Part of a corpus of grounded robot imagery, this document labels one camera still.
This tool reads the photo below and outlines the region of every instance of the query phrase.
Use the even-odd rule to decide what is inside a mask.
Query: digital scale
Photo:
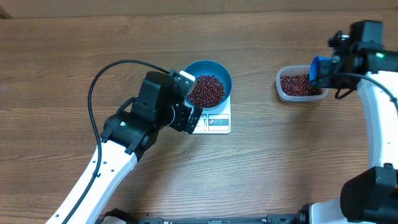
[[[192,134],[229,134],[231,132],[231,96],[211,110],[203,109]]]

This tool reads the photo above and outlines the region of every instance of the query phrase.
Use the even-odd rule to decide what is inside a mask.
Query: clear plastic container
[[[281,76],[309,74],[310,68],[311,65],[293,65],[283,67],[281,70],[279,70],[278,74],[276,75],[276,89],[278,91],[280,100],[284,102],[308,102],[323,99],[328,94],[329,90],[327,88],[322,88],[322,94],[317,96],[289,96],[282,91],[282,87],[280,85]]]

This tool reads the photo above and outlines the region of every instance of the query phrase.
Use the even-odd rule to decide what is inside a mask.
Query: bean pile
[[[310,74],[281,76],[280,85],[282,91],[289,96],[316,96],[322,94],[321,89],[310,86]]]
[[[224,86],[214,75],[201,75],[188,100],[195,106],[212,108],[221,103],[224,95]]]

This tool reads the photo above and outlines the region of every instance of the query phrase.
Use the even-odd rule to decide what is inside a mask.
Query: bowl
[[[293,65],[286,66],[279,70],[276,75],[276,89],[280,100],[284,102],[309,102],[314,100],[323,99],[329,92],[327,88],[321,88],[322,94],[317,96],[289,96],[283,92],[282,86],[280,84],[280,77],[284,75],[302,75],[310,73],[311,65]]]
[[[230,96],[232,91],[232,78],[229,74],[229,71],[222,66],[222,64],[212,60],[200,60],[188,65],[184,71],[193,75],[195,78],[199,78],[201,75],[214,75],[223,84],[225,95],[223,100],[221,100],[221,103],[212,108],[204,108],[204,110],[212,110],[219,107]],[[185,97],[185,101],[189,106],[193,107],[193,104],[188,100],[187,97]]]

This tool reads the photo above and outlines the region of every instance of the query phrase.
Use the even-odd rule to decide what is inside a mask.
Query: wooden tabletop
[[[135,217],[250,217],[296,212],[339,197],[366,170],[368,141],[357,94],[282,103],[276,73],[308,65],[338,30],[384,22],[398,50],[398,13],[262,12],[0,20],[0,223],[43,223],[56,211],[94,150],[86,99],[95,74],[121,59],[177,70],[202,59],[232,74],[232,132],[162,130],[104,211]],[[147,67],[118,65],[97,82],[99,130],[136,96]]]

